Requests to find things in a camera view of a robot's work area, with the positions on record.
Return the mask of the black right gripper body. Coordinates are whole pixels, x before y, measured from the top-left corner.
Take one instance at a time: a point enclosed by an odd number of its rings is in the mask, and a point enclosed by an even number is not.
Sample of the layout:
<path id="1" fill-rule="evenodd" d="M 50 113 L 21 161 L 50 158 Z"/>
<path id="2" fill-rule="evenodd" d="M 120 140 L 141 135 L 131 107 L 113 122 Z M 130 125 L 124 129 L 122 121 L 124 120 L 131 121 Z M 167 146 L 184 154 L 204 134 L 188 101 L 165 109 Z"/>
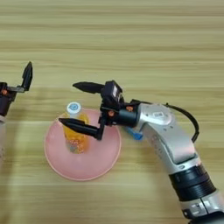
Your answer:
<path id="1" fill-rule="evenodd" d="M 121 125 L 134 128 L 137 125 L 139 102 L 103 100 L 99 118 L 100 126 Z"/>

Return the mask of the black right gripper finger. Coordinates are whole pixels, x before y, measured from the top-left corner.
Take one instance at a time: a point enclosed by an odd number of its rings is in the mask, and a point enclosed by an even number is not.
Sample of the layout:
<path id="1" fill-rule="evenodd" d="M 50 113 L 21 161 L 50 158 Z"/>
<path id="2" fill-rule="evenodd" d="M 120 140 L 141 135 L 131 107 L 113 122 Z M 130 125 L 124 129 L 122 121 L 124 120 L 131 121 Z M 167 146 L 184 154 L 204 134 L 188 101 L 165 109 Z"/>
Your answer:
<path id="1" fill-rule="evenodd" d="M 99 83 L 81 81 L 73 84 L 75 88 L 78 88 L 80 91 L 87 92 L 90 94 L 100 93 L 104 86 Z"/>
<path id="2" fill-rule="evenodd" d="M 60 118 L 59 121 L 68 127 L 70 130 L 76 131 L 78 133 L 94 137 L 97 140 L 102 139 L 105 122 L 100 122 L 100 127 L 85 124 L 83 121 L 73 118 Z"/>

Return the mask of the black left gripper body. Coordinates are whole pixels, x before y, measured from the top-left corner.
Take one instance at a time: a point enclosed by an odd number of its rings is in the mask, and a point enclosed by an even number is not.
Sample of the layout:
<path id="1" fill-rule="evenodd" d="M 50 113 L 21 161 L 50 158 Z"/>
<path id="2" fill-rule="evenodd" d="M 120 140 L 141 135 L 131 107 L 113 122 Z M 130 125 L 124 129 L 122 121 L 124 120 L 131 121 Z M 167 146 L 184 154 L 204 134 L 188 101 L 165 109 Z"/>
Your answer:
<path id="1" fill-rule="evenodd" d="M 9 87 L 6 82 L 0 82 L 0 116 L 7 116 L 11 103 L 15 100 L 17 93 L 23 93 L 23 87 Z"/>

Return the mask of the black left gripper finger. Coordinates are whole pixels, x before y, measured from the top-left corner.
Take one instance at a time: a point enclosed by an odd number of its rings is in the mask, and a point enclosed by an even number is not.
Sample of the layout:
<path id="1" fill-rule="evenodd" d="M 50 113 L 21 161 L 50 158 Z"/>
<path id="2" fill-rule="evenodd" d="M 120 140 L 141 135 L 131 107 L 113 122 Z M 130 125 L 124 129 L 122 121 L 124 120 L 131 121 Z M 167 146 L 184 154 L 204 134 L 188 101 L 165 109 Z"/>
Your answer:
<path id="1" fill-rule="evenodd" d="M 32 83 L 32 63 L 29 62 L 23 72 L 22 88 L 25 91 L 28 91 L 30 89 L 31 83 Z"/>

